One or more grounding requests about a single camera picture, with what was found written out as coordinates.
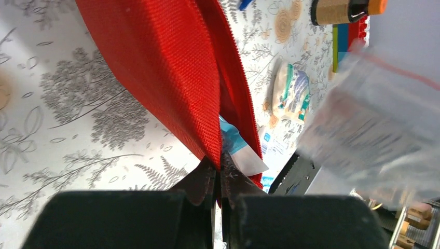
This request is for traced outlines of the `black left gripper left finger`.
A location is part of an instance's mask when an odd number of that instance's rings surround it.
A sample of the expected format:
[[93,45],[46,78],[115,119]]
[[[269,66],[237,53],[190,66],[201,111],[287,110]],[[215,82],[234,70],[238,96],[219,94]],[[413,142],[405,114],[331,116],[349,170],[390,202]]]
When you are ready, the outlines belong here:
[[166,191],[65,191],[23,248],[212,248],[216,171],[208,158]]

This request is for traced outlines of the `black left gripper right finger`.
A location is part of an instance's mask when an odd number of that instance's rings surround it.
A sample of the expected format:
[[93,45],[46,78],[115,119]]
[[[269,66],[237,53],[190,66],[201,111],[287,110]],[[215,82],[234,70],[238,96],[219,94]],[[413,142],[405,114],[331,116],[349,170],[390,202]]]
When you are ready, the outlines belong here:
[[351,196],[270,195],[221,155],[227,248],[387,248],[377,217]]

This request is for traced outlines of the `blue cotton swab packet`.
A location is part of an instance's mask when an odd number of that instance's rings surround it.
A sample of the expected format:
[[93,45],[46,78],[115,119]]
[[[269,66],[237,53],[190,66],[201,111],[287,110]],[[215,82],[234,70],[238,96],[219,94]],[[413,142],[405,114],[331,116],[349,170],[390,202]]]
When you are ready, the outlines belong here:
[[241,137],[235,126],[221,116],[219,116],[219,124],[222,132],[223,150],[231,155],[233,162],[245,176],[257,175],[269,169]]

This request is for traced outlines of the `red first aid pouch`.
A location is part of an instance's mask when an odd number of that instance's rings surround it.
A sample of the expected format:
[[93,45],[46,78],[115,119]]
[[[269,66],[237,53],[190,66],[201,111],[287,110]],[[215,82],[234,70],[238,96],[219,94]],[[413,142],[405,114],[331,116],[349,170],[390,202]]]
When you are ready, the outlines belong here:
[[77,1],[116,79],[190,151],[220,167],[219,117],[260,155],[250,90],[218,1]]

